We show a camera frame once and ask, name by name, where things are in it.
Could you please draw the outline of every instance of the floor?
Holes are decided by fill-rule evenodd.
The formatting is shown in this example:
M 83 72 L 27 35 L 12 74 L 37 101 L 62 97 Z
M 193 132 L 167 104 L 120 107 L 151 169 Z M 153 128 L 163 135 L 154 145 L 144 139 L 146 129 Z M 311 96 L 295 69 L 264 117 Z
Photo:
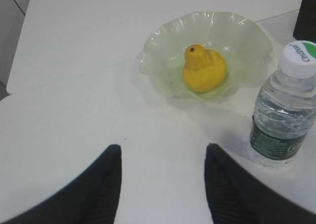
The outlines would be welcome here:
M 3 85 L 8 82 L 28 3 L 29 0 L 0 0 L 0 82 Z
M 6 92 L 5 86 L 0 83 L 0 101 L 8 95 L 9 94 Z

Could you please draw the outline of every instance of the dark object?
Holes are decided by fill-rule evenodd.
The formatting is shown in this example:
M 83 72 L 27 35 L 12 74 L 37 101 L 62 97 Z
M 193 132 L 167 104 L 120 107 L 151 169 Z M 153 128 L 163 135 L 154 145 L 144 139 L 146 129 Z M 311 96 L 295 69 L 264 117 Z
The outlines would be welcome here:
M 250 144 L 262 156 L 271 160 L 287 160 L 293 157 L 301 147 L 306 135 L 294 139 L 280 139 L 262 131 L 253 120 L 250 133 Z
M 293 36 L 316 43 L 316 0 L 302 0 Z
M 206 150 L 205 191 L 214 224 L 311 224 L 316 215 L 278 195 L 217 144 Z
M 112 224 L 120 185 L 121 150 L 111 145 L 66 187 L 3 224 Z

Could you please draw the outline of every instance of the green bottle label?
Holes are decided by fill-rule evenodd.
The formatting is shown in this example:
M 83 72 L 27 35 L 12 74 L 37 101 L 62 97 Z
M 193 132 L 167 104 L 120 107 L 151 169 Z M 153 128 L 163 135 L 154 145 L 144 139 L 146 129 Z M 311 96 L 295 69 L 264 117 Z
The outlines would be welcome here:
M 295 139 L 275 138 L 263 132 L 255 122 L 252 122 L 250 143 L 262 156 L 273 160 L 286 160 L 297 153 L 305 136 Z
M 316 59 L 316 47 L 310 43 L 302 42 L 308 53 Z

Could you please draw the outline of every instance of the white bottle cap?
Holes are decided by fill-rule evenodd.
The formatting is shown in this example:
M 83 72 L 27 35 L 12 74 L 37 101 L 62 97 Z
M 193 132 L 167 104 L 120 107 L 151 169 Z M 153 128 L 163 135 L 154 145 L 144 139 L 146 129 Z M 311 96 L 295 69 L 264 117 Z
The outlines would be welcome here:
M 316 44 L 307 40 L 288 44 L 279 66 L 291 77 L 308 78 L 316 75 Z

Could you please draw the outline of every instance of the green logo on cap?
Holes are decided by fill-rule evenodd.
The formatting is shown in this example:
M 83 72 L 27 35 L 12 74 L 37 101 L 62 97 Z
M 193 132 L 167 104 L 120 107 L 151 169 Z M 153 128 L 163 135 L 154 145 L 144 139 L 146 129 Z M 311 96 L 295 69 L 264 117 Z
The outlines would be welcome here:
M 306 50 L 308 51 L 308 53 L 314 58 L 316 58 L 316 46 L 307 42 L 302 42 L 302 44 L 306 47 Z

